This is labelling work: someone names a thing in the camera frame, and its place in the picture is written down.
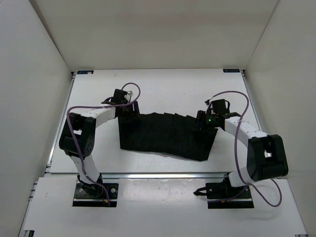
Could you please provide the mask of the black pleated skirt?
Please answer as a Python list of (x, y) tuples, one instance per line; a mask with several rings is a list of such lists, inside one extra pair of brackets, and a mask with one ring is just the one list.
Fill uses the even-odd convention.
[(201, 126), (201, 120), (179, 114), (141, 114), (138, 119), (118, 118), (120, 148), (163, 153), (184, 159), (208, 160), (217, 128)]

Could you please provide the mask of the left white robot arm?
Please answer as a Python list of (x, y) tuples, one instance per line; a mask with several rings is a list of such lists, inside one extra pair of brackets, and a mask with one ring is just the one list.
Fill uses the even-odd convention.
[(114, 95), (98, 106), (73, 106), (67, 110), (59, 148), (75, 164), (81, 188), (92, 198), (110, 199), (92, 157), (96, 129), (115, 118), (136, 114), (137, 99), (132, 97), (131, 90), (115, 89)]

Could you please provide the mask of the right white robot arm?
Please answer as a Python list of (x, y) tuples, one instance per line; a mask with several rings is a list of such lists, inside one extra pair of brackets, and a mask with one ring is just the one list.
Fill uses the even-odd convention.
[(224, 99), (206, 101), (206, 111), (198, 111), (195, 130), (212, 132), (221, 128), (234, 136), (247, 149), (246, 165), (224, 175), (220, 183), (207, 183), (194, 192), (209, 199), (227, 199), (241, 195), (257, 181), (283, 177), (288, 174), (288, 164), (283, 140), (279, 135), (269, 135), (245, 122), (237, 112), (230, 112), (230, 103)]

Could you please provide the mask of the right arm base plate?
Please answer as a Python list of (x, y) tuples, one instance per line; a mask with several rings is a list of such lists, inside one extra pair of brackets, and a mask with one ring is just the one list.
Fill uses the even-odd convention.
[(193, 192), (195, 196), (207, 198), (208, 209), (251, 209), (254, 208), (248, 186), (231, 187), (224, 181), (206, 183)]

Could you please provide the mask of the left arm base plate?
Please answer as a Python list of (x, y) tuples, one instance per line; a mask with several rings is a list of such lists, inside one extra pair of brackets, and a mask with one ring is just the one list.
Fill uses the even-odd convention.
[(83, 185), (77, 181), (76, 188), (73, 196), (73, 207), (116, 207), (119, 183), (104, 183), (104, 187), (107, 189), (109, 199), (107, 199), (106, 193), (102, 188), (98, 190), (89, 191), (84, 188)]

